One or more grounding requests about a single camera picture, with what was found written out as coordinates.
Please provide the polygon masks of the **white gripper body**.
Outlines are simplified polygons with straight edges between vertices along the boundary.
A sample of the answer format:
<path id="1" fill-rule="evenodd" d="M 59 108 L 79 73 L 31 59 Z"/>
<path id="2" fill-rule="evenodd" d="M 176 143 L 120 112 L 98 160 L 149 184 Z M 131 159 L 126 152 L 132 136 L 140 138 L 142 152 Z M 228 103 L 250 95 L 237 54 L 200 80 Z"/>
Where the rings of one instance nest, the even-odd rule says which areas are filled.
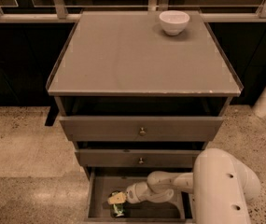
<path id="1" fill-rule="evenodd" d="M 147 200 L 150 189 L 147 182 L 142 181 L 134 183 L 126 188 L 125 194 L 128 203 L 140 203 Z"/>

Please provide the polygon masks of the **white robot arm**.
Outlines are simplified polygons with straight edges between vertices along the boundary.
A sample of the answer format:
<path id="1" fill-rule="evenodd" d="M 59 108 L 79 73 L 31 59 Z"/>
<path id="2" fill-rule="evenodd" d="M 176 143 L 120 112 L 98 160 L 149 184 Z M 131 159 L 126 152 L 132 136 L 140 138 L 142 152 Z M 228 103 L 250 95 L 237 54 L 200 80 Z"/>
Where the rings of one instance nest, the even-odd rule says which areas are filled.
<path id="1" fill-rule="evenodd" d="M 203 151 L 190 173 L 154 171 L 142 182 L 110 196 L 110 205 L 166 203 L 177 193 L 193 196 L 196 224 L 251 224 L 247 205 L 261 190 L 256 173 L 218 148 Z"/>

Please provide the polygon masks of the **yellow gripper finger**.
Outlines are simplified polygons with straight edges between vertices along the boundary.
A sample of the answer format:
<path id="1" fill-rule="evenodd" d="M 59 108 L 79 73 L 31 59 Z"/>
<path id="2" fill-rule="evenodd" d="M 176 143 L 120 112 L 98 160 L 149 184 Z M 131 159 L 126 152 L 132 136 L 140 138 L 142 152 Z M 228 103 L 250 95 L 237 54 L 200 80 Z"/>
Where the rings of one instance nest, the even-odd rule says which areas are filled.
<path id="1" fill-rule="evenodd" d="M 109 204 L 121 204 L 125 203 L 127 201 L 127 196 L 124 192 L 117 192 L 114 195 L 111 195 L 108 199 L 107 202 Z"/>

